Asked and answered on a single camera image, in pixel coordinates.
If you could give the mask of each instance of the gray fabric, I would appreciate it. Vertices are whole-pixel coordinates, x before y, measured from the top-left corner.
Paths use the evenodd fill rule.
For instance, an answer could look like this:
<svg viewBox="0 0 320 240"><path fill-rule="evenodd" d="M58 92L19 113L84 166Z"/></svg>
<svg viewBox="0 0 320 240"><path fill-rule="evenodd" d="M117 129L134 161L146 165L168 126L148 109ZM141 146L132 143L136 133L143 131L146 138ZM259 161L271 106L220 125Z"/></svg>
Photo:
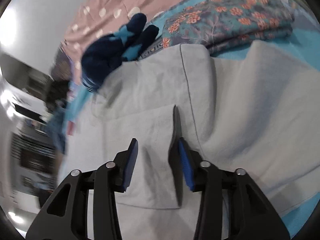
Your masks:
<svg viewBox="0 0 320 240"><path fill-rule="evenodd" d="M191 148L221 169L246 169L283 213L319 191L315 179L299 186L320 164L319 81L318 71L262 41L253 42L243 61L212 59L201 45L178 45L123 64L79 115L75 134L68 137L65 174L74 168L96 169L112 159L114 151L127 147L134 134L143 135L135 124L142 128L157 124L152 131L165 147L161 150L157 136L146 134L153 142L139 142L142 158L136 168L148 164L143 153L147 147L149 155L156 155L149 160L152 169L135 170L130 196L116 197L123 238L192 239L200 195L183 185L181 208L167 209L176 207L177 199L167 197L159 202L157 190L166 188L170 192L166 196L174 196L172 179L154 180L152 187L145 179L172 176L165 160L175 133L168 124L175 123L172 110L176 105L177 136L181 134ZM291 185L298 187L291 198L281 198L282 190L288 195ZM142 187L144 191L133 193ZM146 196L153 199L141 203L139 199Z"/></svg>

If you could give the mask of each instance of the folded floral garment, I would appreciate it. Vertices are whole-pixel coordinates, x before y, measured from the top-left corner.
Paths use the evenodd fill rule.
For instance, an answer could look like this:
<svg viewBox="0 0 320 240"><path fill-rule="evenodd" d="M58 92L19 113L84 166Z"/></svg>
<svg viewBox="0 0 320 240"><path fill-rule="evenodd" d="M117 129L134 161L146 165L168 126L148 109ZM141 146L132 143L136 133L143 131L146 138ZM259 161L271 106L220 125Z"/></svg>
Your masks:
<svg viewBox="0 0 320 240"><path fill-rule="evenodd" d="M206 0L167 19L163 47L202 44L224 49L290 36L293 15L280 0Z"/></svg>

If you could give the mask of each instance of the pink fabric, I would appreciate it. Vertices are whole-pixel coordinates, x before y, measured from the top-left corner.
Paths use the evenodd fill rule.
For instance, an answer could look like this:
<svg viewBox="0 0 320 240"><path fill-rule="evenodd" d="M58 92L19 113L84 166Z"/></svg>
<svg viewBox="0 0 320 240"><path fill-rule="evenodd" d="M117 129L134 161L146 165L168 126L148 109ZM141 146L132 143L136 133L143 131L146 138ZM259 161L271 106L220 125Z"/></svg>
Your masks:
<svg viewBox="0 0 320 240"><path fill-rule="evenodd" d="M85 49L102 35L116 31L135 13L148 21L182 0L87 0L65 34L63 49L74 62L74 82L81 83L80 59Z"/></svg>

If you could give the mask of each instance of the silver rivet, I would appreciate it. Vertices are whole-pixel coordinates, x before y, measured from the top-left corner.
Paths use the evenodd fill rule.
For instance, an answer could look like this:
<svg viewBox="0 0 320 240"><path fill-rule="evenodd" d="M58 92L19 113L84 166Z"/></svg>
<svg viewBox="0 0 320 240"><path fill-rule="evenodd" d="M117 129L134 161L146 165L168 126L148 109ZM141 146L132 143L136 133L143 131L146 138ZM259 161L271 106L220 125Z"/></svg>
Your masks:
<svg viewBox="0 0 320 240"><path fill-rule="evenodd" d="M111 168L114 168L116 166L116 164L114 162L108 162L106 163L106 167L111 169Z"/></svg>
<svg viewBox="0 0 320 240"><path fill-rule="evenodd" d="M79 174L80 174L80 171L79 171L79 170L73 170L73 171L71 171L71 176L76 177L76 176L78 176Z"/></svg>
<svg viewBox="0 0 320 240"><path fill-rule="evenodd" d="M208 167L210 167L210 165L211 164L209 162L207 162L207 161L200 162L200 166L204 167L204 168L208 168Z"/></svg>
<svg viewBox="0 0 320 240"><path fill-rule="evenodd" d="M242 168L236 169L236 174L237 175L245 175L246 173L247 172Z"/></svg>

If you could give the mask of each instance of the seam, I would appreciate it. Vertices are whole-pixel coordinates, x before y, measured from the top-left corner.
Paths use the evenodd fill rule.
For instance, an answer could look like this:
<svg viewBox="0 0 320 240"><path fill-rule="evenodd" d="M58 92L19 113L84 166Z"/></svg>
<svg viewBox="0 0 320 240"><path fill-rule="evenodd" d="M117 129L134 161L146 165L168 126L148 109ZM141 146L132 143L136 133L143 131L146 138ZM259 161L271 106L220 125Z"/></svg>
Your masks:
<svg viewBox="0 0 320 240"><path fill-rule="evenodd" d="M196 127L195 115L194 115L194 113L193 113L193 107L192 107L192 103L191 103L191 96L190 96L189 81L188 81L188 77L187 77L186 69L185 69L185 67L184 67L183 56L182 56L182 52L181 52L181 45L179 46L179 48L180 48L180 55L181 55L182 67L183 67L184 75L185 75L185 77L186 77L186 81L187 81L188 95L189 95L189 102L190 102L190 107L191 107L191 112L192 112L193 124L194 124L194 126L195 126L195 130L196 130L196 137L197 137L198 144L199 144L199 146L200 146L201 154L202 154L202 156L204 156L204 153L203 153L203 150L202 150L202 147L201 147L200 141L199 141L199 137L198 137L198 132L197 132L197 127Z"/></svg>

